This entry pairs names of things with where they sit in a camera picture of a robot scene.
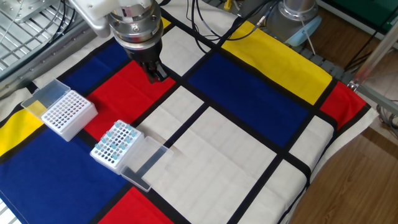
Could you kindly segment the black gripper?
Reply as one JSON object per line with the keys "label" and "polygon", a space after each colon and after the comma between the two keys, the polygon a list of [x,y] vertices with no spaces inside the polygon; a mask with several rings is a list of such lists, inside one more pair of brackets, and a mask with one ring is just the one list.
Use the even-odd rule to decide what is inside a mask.
{"label": "black gripper", "polygon": [[131,50],[125,48],[124,50],[130,59],[141,63],[141,67],[146,73],[151,84],[157,81],[163,82],[169,77],[167,72],[163,69],[162,63],[160,62],[160,53],[162,51],[161,40],[148,49]]}

